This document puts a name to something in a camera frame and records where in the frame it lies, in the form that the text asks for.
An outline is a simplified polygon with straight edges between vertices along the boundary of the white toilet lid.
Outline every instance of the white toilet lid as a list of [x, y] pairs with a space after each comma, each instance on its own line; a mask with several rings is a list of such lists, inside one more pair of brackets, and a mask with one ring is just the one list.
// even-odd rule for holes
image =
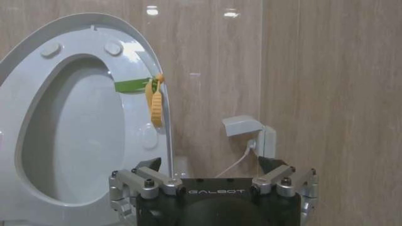
[[109, 225], [107, 177], [162, 157], [172, 175], [170, 109], [150, 121], [143, 92], [114, 82], [161, 73], [141, 33], [105, 14], [63, 17], [41, 28], [0, 62], [0, 221]]

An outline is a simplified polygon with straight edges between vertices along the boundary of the bathroom wall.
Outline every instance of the bathroom wall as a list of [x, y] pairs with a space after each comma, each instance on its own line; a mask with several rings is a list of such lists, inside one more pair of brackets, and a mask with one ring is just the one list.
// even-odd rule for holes
[[261, 119], [314, 166], [312, 226], [402, 225], [402, 3], [268, 0]]
[[[82, 12], [115, 15], [145, 34], [167, 78], [176, 152], [196, 176], [216, 176], [246, 147], [222, 118], [260, 117], [262, 1], [0, 0], [0, 59], [46, 23]], [[256, 170], [250, 156], [228, 175]]]

